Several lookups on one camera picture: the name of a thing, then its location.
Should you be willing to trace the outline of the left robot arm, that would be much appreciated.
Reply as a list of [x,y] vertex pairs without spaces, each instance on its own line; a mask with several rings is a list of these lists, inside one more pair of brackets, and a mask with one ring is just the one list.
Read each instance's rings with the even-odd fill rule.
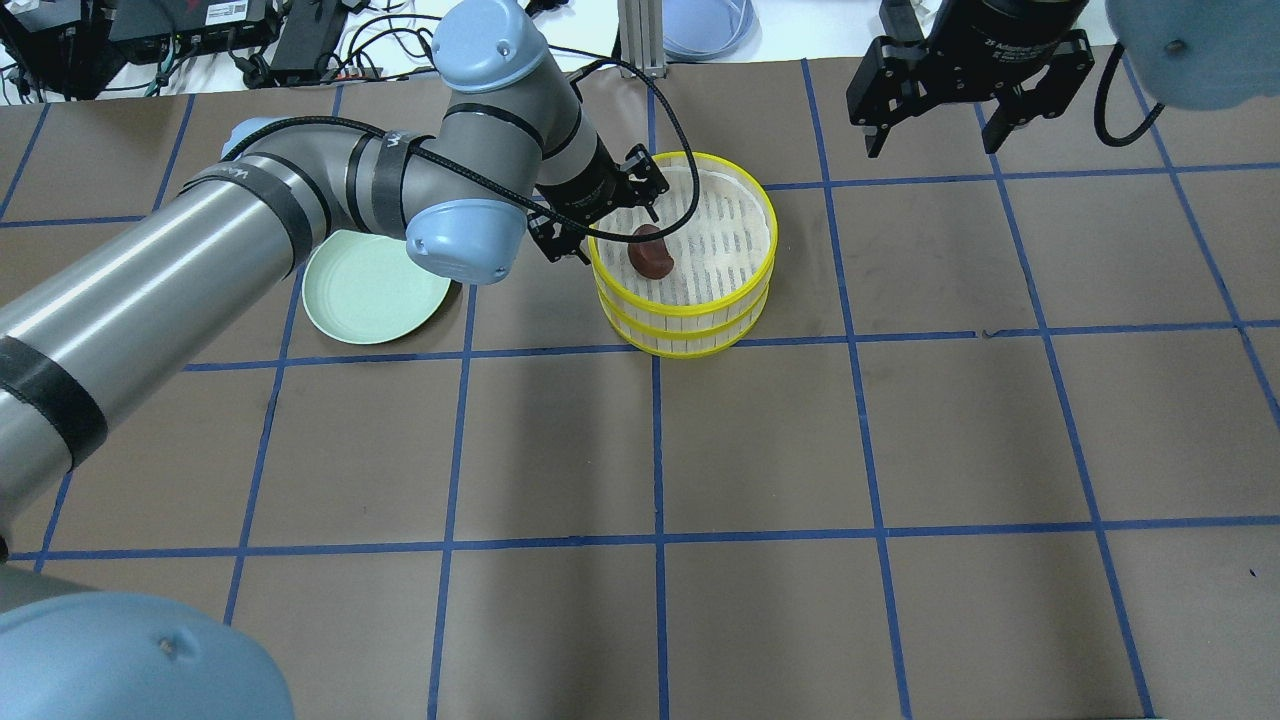
[[[554,261],[668,191],[644,147],[612,160],[515,3],[460,3],[430,58],[452,92],[436,135],[246,120],[170,202],[3,309],[4,527],[333,232],[493,284],[526,236]],[[4,568],[1,639],[5,719],[294,716],[259,642],[165,597]]]

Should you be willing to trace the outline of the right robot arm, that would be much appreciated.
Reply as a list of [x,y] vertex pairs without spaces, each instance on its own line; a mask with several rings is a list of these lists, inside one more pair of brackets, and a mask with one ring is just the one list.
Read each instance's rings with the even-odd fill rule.
[[[910,1],[883,1],[846,91],[867,155],[891,129],[940,105],[995,102],[982,143],[1062,115],[1096,64],[1083,1],[943,1],[924,29]],[[1094,95],[1100,142],[1126,147],[1167,108],[1217,111],[1277,94],[1275,1],[1108,1],[1115,35]]]

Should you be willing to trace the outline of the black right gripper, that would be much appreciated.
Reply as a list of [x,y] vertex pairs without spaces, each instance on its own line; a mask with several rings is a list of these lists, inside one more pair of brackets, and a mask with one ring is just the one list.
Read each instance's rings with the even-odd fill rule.
[[942,1],[923,28],[910,1],[879,3],[883,27],[846,91],[868,158],[891,129],[945,104],[996,101],[986,152],[1036,118],[1062,115],[1094,67],[1084,1]]

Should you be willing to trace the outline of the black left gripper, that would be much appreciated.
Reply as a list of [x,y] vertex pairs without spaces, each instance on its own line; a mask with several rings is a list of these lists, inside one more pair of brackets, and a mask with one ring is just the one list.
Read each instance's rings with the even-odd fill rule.
[[[607,146],[598,143],[584,169],[563,182],[536,182],[535,188],[550,210],[584,227],[594,225],[621,208],[643,206],[650,223],[657,225],[660,222],[657,202],[669,191],[669,182],[644,146],[634,146],[625,163],[618,164]],[[548,261],[573,256],[585,266],[591,265],[582,232],[535,214],[527,217],[527,228]]]

